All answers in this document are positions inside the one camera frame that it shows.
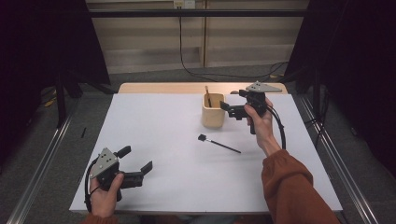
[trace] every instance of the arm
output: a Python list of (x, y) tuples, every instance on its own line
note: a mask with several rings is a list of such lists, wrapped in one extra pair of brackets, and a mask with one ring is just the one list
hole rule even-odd
[(123, 180), (123, 174), (117, 174), (108, 191), (99, 187), (98, 180), (92, 179), (90, 184), (92, 213), (89, 213), (81, 224), (116, 224), (114, 216), (117, 203), (117, 191)]
[(305, 166), (282, 150), (274, 138), (270, 112), (260, 117), (245, 105), (254, 122), (257, 143), (267, 155), (263, 161), (264, 198), (275, 223), (339, 223), (330, 207), (313, 188), (313, 176)]

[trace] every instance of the wall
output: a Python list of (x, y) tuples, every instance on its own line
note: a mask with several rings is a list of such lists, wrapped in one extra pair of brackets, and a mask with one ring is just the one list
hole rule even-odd
[[(86, 0), (89, 9), (171, 9), (173, 1)], [(196, 1), (209, 9), (305, 9), (308, 1)], [(182, 18), (187, 67), (288, 61), (303, 18)], [(178, 18), (92, 19), (110, 74), (182, 68)]]

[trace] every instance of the beige cup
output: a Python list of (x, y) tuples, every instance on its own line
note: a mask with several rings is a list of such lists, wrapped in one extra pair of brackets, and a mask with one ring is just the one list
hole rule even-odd
[(225, 102), (225, 96), (220, 93), (209, 93), (211, 107), (204, 94), (202, 101), (202, 124), (206, 128), (220, 128), (224, 123), (225, 111), (220, 108), (220, 101)]

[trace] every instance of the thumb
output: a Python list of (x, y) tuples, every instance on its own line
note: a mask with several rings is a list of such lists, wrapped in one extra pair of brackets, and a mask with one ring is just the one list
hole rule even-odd
[(260, 116), (251, 105), (245, 105), (244, 108), (247, 114), (253, 119), (253, 122), (256, 122), (256, 120), (260, 119)]
[(124, 174), (117, 174), (116, 177), (114, 177), (113, 182), (111, 183), (108, 193), (116, 195), (122, 184), (123, 178)]

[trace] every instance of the table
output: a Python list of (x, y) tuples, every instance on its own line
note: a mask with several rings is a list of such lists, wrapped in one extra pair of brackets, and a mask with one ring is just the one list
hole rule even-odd
[[(103, 147), (114, 152), (128, 145), (132, 147), (132, 153), (120, 160), (122, 171), (138, 171), (148, 161), (153, 161), (153, 170), (145, 176), (142, 188), (122, 190), (123, 199), (117, 204), (117, 211), (195, 215), (268, 213), (261, 182), (265, 155), (257, 147), (255, 136), (249, 133), (246, 121), (226, 118), (222, 128), (213, 130), (200, 123), (205, 85), (212, 92), (228, 93), (244, 89), (249, 84), (122, 85), (120, 92), (161, 92), (163, 88), (167, 93), (119, 93), (113, 97), (90, 161)], [(312, 172), (314, 187), (330, 208), (342, 210), (292, 97), (268, 94), (268, 98), (275, 103), (286, 127), (288, 152)], [(226, 102), (230, 105), (242, 105), (245, 101), (237, 94), (226, 95)], [(200, 133), (242, 153), (198, 141)], [(274, 133), (280, 142), (277, 127)], [(78, 188), (71, 211), (86, 212), (83, 184)]]

